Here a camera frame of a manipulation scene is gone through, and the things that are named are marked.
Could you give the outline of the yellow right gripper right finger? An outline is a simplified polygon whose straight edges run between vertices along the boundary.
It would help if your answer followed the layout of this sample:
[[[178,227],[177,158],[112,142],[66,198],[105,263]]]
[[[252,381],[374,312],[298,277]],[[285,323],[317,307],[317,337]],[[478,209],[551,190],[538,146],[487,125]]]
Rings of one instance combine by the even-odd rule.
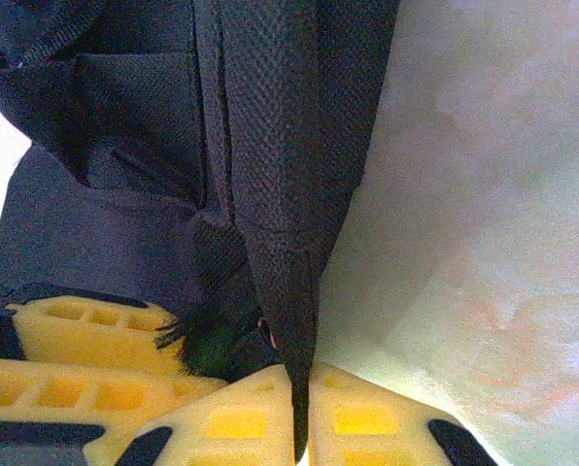
[[[453,416],[346,371],[311,371],[311,465],[495,465]]]

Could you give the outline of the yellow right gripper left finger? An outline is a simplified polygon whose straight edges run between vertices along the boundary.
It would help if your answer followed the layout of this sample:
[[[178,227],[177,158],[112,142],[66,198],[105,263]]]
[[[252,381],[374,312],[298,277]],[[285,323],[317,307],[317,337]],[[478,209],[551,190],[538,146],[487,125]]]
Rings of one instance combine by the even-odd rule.
[[[128,465],[293,465],[292,387],[269,366],[141,426],[131,446],[159,428],[170,436],[153,460]]]

